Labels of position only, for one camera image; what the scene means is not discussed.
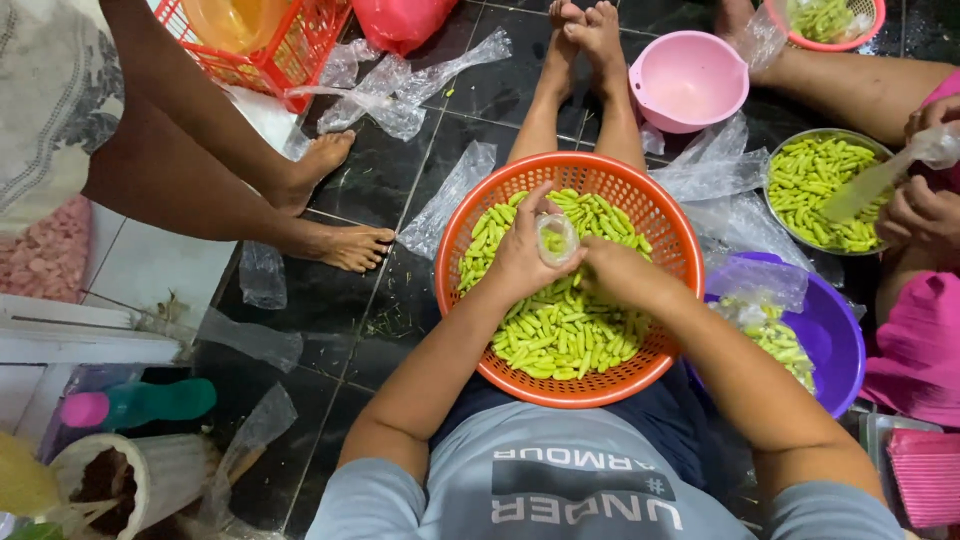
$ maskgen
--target orange bowl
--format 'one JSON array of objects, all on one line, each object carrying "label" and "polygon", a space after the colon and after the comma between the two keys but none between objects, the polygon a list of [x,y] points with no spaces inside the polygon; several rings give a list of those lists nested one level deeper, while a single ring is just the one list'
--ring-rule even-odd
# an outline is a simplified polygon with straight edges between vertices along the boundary
[{"label": "orange bowl", "polygon": [[[544,182],[554,189],[570,187],[596,193],[630,216],[654,248],[655,264],[704,297],[704,262],[696,234],[680,206],[659,184],[633,167],[588,152],[550,152],[515,161],[477,185],[454,210],[437,253],[434,288],[440,313],[446,316],[460,302],[457,262],[471,242],[470,233],[483,212],[511,195]],[[582,380],[534,379],[507,367],[488,346],[477,370],[490,382],[521,400],[557,408],[589,408],[634,395],[665,372],[680,353],[660,325],[653,325],[640,351],[605,373],[589,372]]]}]

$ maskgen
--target pink plastic bag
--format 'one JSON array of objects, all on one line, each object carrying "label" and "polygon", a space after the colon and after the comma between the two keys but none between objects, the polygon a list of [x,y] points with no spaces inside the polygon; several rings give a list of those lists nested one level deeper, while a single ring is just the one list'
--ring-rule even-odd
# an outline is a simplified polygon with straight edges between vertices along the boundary
[{"label": "pink plastic bag", "polygon": [[80,301],[90,238],[90,202],[77,195],[14,239],[0,239],[0,292]]},{"label": "pink plastic bag", "polygon": [[353,0],[364,36],[377,47],[405,56],[444,24],[457,0]]}]

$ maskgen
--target pink bottle cap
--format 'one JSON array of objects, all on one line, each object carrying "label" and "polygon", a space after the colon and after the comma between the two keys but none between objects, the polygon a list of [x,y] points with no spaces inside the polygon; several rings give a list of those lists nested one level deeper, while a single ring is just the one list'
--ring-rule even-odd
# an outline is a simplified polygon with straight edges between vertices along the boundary
[{"label": "pink bottle cap", "polygon": [[97,426],[110,412],[110,399],[103,392],[82,392],[63,398],[60,420],[71,428]]}]

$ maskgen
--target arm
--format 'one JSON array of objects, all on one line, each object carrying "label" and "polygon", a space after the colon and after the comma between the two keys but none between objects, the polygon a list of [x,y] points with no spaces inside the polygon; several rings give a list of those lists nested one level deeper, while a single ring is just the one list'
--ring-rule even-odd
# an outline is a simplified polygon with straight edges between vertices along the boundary
[{"label": "arm", "polygon": [[750,441],[757,481],[771,499],[830,480],[884,501],[867,454],[776,360],[633,250],[595,237],[585,244],[591,284],[675,335],[721,413]]},{"label": "arm", "polygon": [[403,360],[350,427],[337,467],[362,457],[392,461],[423,484],[427,440],[437,431],[477,367],[496,326],[516,302],[575,269],[584,251],[553,269],[537,252],[535,215],[560,213],[544,184],[517,208],[490,269],[437,328]]}]

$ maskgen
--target pink container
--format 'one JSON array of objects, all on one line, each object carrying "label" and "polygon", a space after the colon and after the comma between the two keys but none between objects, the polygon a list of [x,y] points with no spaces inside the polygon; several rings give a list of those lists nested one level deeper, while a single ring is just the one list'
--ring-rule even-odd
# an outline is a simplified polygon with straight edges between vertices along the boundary
[{"label": "pink container", "polygon": [[724,120],[747,99],[747,64],[730,45],[704,32],[655,39],[630,67],[643,117],[663,132],[688,134]]}]

